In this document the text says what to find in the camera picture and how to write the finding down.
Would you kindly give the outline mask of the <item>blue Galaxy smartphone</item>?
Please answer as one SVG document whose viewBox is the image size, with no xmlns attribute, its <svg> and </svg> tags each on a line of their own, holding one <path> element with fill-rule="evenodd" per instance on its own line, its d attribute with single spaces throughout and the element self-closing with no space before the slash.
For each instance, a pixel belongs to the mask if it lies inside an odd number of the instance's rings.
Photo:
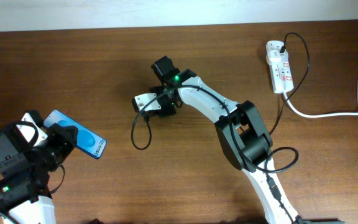
<svg viewBox="0 0 358 224">
<path fill-rule="evenodd" d="M 45 119 L 44 127 L 49 128 L 53 124 L 59 124 L 61 127 L 75 126 L 78 129 L 76 147 L 93 157 L 100 159 L 107 145 L 107 140 L 84 127 L 80 123 L 71 119 L 59 110 L 53 110 Z"/>
</svg>

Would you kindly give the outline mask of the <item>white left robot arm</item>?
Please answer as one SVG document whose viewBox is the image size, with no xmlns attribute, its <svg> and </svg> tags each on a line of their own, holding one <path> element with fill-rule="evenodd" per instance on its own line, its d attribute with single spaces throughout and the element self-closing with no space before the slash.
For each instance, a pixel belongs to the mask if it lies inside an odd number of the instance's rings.
<svg viewBox="0 0 358 224">
<path fill-rule="evenodd" d="M 49 174 L 62 167 L 77 144 L 78 128 L 53 124 L 39 141 L 35 132 L 26 140 L 16 121 L 0 129 L 0 217 L 4 223 L 55 223 Z"/>
</svg>

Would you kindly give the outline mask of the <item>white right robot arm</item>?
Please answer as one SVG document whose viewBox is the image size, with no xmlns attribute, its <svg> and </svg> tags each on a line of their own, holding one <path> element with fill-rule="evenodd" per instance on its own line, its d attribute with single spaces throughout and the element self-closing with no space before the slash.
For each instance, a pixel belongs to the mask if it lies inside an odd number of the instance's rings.
<svg viewBox="0 0 358 224">
<path fill-rule="evenodd" d="M 264 209 L 268 223 L 304 223 L 291 206 L 277 177 L 289 167 L 274 168 L 273 140 L 256 106 L 229 100 L 205 85 L 189 69 L 179 70 L 164 56 L 151 69 L 161 85 L 150 90 L 153 97 L 146 111 L 160 117 L 176 114 L 189 105 L 205 115 L 216 129 L 223 153 L 229 163 L 250 180 Z"/>
</svg>

